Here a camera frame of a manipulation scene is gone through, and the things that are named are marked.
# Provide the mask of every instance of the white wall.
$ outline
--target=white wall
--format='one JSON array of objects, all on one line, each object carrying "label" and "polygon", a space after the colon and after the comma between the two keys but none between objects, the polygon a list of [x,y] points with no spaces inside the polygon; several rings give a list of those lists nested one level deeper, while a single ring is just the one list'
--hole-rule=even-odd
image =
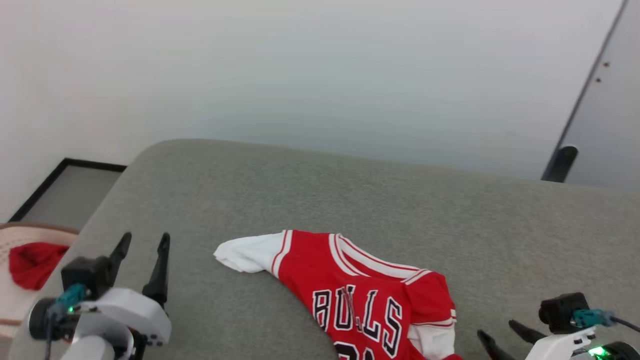
[{"label": "white wall", "polygon": [[5,218],[64,156],[180,137],[538,179],[620,6],[2,1]]},{"label": "white wall", "polygon": [[40,61],[22,53],[14,31],[24,17],[0,3],[0,222],[8,220],[64,158],[66,123],[53,89],[42,81]]},{"label": "white wall", "polygon": [[629,0],[564,139],[566,182],[640,191],[640,1]]}]

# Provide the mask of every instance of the gray cushion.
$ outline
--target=gray cushion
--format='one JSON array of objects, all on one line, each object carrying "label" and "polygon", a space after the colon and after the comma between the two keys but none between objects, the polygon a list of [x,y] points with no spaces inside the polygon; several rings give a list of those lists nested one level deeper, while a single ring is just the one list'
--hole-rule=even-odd
[{"label": "gray cushion", "polygon": [[[145,359],[335,359],[306,309],[266,272],[240,274],[212,253],[223,241],[282,229],[345,234],[387,261],[443,273],[458,307],[456,349],[488,360],[476,331],[516,358],[540,301],[583,291],[640,323],[640,196],[278,147],[175,140],[124,172],[62,263],[111,251],[133,233],[117,286],[140,291],[161,234],[172,236],[169,344]],[[57,271],[43,295],[61,291]],[[600,332],[638,344],[622,328]],[[54,357],[66,344],[54,346]],[[10,359],[41,359],[24,326]]]}]

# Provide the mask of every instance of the cable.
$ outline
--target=cable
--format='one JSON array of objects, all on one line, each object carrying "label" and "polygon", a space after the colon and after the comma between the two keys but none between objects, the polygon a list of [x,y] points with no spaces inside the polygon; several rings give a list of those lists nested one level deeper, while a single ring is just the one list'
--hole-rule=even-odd
[{"label": "cable", "polygon": [[44,360],[49,360],[51,357],[51,339],[53,338],[53,322],[56,320],[56,315],[51,314],[47,322],[47,348],[44,353]]},{"label": "cable", "polygon": [[617,322],[620,325],[624,325],[624,326],[626,326],[626,327],[628,327],[630,329],[633,329],[633,330],[635,330],[637,332],[640,332],[640,327],[638,327],[638,326],[636,326],[636,325],[634,325],[634,324],[632,324],[632,323],[630,323],[630,322],[628,322],[626,320],[622,320],[622,319],[616,318],[615,316],[610,317],[610,319],[613,322]]}]

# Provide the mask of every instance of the woven basket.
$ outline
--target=woven basket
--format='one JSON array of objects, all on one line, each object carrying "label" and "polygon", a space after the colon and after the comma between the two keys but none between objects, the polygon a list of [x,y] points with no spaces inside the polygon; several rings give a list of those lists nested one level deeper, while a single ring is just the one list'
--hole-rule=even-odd
[{"label": "woven basket", "polygon": [[13,282],[9,273],[9,250],[34,242],[71,246],[77,236],[76,230],[44,224],[11,222],[0,225],[0,338],[15,336],[38,296],[37,291],[25,290]]}]

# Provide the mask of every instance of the red basketball jersey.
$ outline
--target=red basketball jersey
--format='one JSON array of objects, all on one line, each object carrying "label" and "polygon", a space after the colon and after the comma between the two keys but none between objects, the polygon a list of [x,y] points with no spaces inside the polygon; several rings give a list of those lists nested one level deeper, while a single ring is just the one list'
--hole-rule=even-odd
[{"label": "red basketball jersey", "polygon": [[461,360],[443,275],[389,263],[340,234],[286,230],[221,244],[218,261],[267,270],[311,312],[345,360]]}]

